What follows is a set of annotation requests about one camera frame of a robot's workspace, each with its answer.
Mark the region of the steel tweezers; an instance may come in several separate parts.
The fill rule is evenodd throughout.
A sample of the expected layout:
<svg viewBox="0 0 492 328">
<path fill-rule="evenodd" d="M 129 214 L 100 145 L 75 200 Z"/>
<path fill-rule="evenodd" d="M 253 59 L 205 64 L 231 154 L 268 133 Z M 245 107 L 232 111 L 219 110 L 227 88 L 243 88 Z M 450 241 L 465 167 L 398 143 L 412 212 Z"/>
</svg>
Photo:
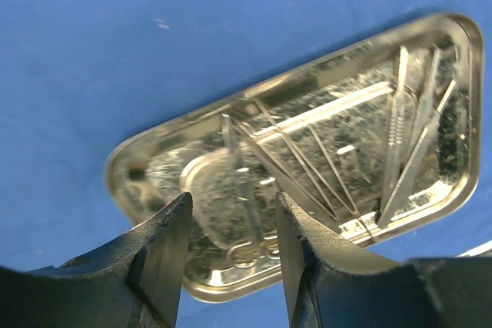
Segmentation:
<svg viewBox="0 0 492 328">
<path fill-rule="evenodd" d="M 400 46 L 396 73 L 396 88 L 391 99 L 391 116 L 389 121 L 387 156 L 384 169 L 384 188 L 381 195 L 381 210 L 390 199 L 399 178 L 401 165 L 401 148 L 405 129 L 405 83 L 409 53 L 405 46 Z"/>
</svg>

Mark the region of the stainless steel instrument tray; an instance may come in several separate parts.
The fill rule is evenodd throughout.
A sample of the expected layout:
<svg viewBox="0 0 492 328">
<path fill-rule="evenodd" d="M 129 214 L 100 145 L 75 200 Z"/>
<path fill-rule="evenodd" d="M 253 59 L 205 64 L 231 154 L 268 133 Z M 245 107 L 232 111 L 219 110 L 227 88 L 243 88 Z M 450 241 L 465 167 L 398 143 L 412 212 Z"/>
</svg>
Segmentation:
<svg viewBox="0 0 492 328">
<path fill-rule="evenodd" d="M 409 57 L 399 177 L 431 106 L 451 79 L 457 87 L 407 203 L 379 228 L 400 46 Z M 281 262 L 263 257 L 240 269 L 227 258 L 248 240 L 248 227 L 221 115 L 233 121 L 265 235 L 277 233 L 275 198 L 285 191 L 343 238 L 371 246 L 454 212 L 474 193 L 484 46 L 478 24 L 462 14 L 435 13 L 392 28 L 129 138 L 108 159 L 109 192 L 135 224 L 190 193 L 184 288 L 208 303 L 247 296 L 278 283 Z"/>
</svg>

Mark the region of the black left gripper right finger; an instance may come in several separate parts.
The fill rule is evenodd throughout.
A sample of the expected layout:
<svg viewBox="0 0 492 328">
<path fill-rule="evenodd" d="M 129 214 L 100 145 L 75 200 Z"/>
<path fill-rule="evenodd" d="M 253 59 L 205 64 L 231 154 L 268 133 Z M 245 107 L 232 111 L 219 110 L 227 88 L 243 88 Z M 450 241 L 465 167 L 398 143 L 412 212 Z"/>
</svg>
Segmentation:
<svg viewBox="0 0 492 328">
<path fill-rule="evenodd" d="M 491 258 L 398 263 L 360 248 L 276 195 L 291 327 L 489 327 Z"/>
</svg>

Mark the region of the steel forceps with ring handles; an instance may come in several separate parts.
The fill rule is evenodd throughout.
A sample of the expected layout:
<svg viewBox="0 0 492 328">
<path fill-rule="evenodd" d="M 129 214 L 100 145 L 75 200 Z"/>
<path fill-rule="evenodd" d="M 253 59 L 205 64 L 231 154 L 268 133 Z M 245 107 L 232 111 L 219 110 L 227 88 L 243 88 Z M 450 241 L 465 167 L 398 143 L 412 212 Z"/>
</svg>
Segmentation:
<svg viewBox="0 0 492 328">
<path fill-rule="evenodd" d="M 266 257 L 279 260 L 280 251 L 277 233 L 265 235 L 258 203 L 249 178 L 249 167 L 244 162 L 241 145 L 229 114 L 221 115 L 224 145 L 228 149 L 233 170 L 237 202 L 244 212 L 244 224 L 248 227 L 248 240 L 236 244 L 228 251 L 227 258 L 240 269 L 251 268 Z"/>
</svg>

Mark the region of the steel scalpel handle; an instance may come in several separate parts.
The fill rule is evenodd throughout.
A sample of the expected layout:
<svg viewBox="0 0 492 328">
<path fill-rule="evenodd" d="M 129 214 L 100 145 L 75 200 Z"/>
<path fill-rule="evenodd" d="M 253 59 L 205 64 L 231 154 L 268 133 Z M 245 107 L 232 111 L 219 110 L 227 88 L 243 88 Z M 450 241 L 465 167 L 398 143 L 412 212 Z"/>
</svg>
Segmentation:
<svg viewBox="0 0 492 328">
<path fill-rule="evenodd" d="M 421 162 L 424 159 L 432 140 L 437 135 L 440 117 L 456 87 L 456 80 L 451 79 L 437 107 L 431 106 L 432 110 L 427 114 L 424 126 L 417 132 L 419 136 L 411 146 L 411 155 L 389 197 L 387 205 L 377 221 L 379 228 L 386 227 L 391 222 L 391 218 L 395 215 L 398 207 L 407 203 Z"/>
</svg>

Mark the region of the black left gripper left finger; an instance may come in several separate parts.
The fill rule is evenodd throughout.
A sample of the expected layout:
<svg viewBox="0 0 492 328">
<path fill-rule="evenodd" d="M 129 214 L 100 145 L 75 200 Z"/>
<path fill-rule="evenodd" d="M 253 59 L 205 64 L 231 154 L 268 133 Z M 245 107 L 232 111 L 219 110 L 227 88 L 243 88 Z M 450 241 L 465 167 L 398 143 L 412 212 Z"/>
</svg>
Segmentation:
<svg viewBox="0 0 492 328">
<path fill-rule="evenodd" d="M 193 200 L 155 215 L 60 267 L 1 268 L 3 327 L 174 327 Z"/>
</svg>

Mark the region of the blue surgical drape cloth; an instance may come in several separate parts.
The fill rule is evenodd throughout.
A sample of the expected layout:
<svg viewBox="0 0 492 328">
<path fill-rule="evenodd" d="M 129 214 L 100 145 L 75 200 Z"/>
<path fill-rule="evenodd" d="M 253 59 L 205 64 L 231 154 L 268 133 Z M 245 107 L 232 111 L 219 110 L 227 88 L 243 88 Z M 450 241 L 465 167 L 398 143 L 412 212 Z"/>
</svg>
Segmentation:
<svg viewBox="0 0 492 328">
<path fill-rule="evenodd" d="M 60 267 L 140 224 L 105 180 L 110 155 L 129 138 L 435 13 L 478 24 L 485 67 L 490 8 L 491 0 L 1 0 L 1 268 Z"/>
</svg>

